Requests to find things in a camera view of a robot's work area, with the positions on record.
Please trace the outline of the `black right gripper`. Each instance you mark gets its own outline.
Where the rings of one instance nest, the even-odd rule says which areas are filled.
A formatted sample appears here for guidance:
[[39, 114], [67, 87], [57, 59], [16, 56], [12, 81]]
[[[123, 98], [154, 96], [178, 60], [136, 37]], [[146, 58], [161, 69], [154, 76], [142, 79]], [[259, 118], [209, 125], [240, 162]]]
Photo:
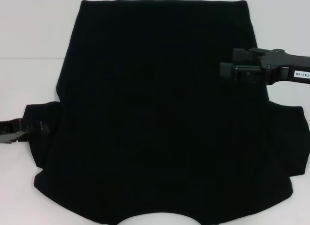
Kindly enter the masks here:
[[272, 85], [280, 81], [310, 83], [310, 58], [286, 53], [283, 49], [273, 49], [263, 55], [257, 48], [234, 48], [232, 63], [220, 64], [220, 77], [233, 81], [257, 83], [262, 81], [260, 66], [234, 64], [260, 64], [265, 83]]

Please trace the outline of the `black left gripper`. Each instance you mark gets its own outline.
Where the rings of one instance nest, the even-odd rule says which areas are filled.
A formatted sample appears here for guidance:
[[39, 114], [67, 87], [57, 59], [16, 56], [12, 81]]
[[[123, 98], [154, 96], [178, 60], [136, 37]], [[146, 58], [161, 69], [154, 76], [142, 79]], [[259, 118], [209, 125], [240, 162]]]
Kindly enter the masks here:
[[25, 133], [47, 135], [50, 133], [50, 129], [41, 120], [23, 121], [22, 123], [22, 119], [14, 119], [0, 122], [1, 144], [17, 142]]

